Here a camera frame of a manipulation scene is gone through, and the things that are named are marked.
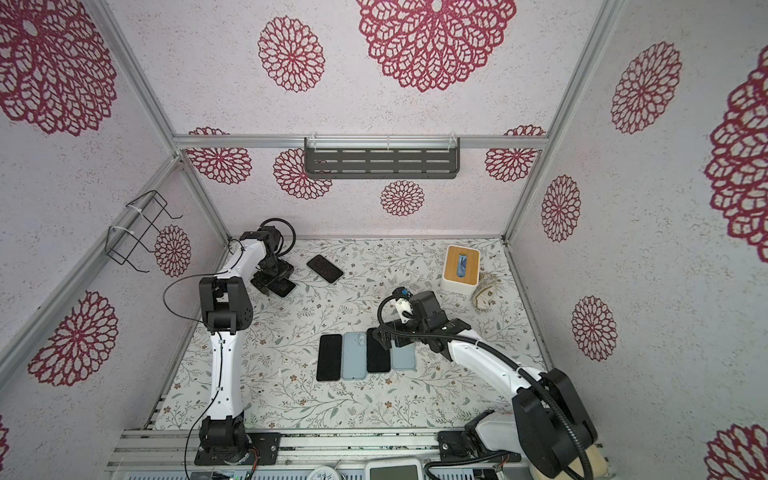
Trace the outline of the black phone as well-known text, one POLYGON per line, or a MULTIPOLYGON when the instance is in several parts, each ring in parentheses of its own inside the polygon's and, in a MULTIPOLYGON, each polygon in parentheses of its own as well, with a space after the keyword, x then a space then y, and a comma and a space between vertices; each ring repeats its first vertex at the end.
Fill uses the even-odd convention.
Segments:
POLYGON ((339 280, 344 272, 321 254, 307 261, 307 267, 329 284, 339 280))
POLYGON ((267 286, 267 288, 277 296, 285 298, 296 288, 296 284, 287 278, 282 278, 274 280, 267 286))

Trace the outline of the blue phone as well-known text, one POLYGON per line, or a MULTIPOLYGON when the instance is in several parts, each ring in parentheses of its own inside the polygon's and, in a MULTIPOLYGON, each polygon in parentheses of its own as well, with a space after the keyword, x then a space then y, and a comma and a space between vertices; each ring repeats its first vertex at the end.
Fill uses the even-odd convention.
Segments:
POLYGON ((388 373, 391 370, 390 351, 383 348, 376 340, 367 344, 366 370, 371 374, 388 373))

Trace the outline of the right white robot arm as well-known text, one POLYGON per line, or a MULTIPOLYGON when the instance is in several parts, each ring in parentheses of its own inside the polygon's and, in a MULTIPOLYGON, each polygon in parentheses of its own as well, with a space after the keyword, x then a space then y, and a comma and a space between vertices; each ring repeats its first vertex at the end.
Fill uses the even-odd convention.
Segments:
POLYGON ((545 477, 596 477, 588 448, 598 434, 563 371, 542 371, 511 359, 467 322, 450 319, 432 291, 414 294, 404 287, 396 289, 379 303, 376 320, 374 338, 382 348, 389 349, 393 342, 420 342, 506 396, 522 452, 545 477))

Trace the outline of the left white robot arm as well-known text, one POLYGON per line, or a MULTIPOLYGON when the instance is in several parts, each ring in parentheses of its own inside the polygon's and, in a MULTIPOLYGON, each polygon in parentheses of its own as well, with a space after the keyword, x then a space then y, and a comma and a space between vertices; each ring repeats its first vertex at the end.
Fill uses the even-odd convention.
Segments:
POLYGON ((258 229, 244 232, 222 271, 199 282, 202 323, 213 358, 210 401, 200 418, 197 465, 238 465, 252 455, 240 392, 242 350, 254 318, 247 286, 281 297, 294 288, 290 281, 294 267, 283 259, 292 247, 284 245, 276 227, 279 222, 270 218, 258 229))

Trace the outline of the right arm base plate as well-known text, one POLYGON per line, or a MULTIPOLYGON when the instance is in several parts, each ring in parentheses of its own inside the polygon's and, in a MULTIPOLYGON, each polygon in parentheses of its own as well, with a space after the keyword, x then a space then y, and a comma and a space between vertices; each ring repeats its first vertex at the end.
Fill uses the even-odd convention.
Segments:
POLYGON ((437 442, 440 460, 443 462, 484 461, 485 457, 490 457, 490 461, 498 462, 519 462, 522 460, 522 456, 517 452, 488 449, 477 434, 466 430, 439 431, 437 442))

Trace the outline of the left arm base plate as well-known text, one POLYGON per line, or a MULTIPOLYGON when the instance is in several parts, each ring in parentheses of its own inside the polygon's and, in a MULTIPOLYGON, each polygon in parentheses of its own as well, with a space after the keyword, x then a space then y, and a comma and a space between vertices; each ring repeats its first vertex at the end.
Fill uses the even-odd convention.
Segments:
POLYGON ((246 433, 234 439, 201 439, 195 466, 274 465, 280 433, 246 433))

